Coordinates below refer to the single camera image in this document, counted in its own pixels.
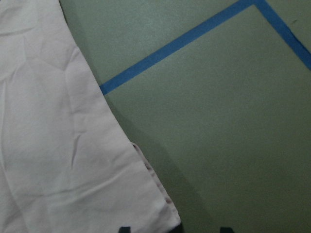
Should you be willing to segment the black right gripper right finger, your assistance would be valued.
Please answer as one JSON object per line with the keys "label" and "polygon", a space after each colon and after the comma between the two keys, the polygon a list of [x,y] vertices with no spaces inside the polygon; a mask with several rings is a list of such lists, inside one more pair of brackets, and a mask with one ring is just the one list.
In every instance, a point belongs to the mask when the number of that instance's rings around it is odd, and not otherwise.
{"label": "black right gripper right finger", "polygon": [[221,227],[220,233],[234,233],[234,230],[231,227]]}

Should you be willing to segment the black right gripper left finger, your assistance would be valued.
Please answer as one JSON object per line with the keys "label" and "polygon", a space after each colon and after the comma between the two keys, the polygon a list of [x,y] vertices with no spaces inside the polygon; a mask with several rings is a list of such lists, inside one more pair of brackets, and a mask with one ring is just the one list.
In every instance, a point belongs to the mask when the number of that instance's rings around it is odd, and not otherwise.
{"label": "black right gripper left finger", "polygon": [[131,227],[129,227],[129,226],[120,227],[119,233],[131,233]]}

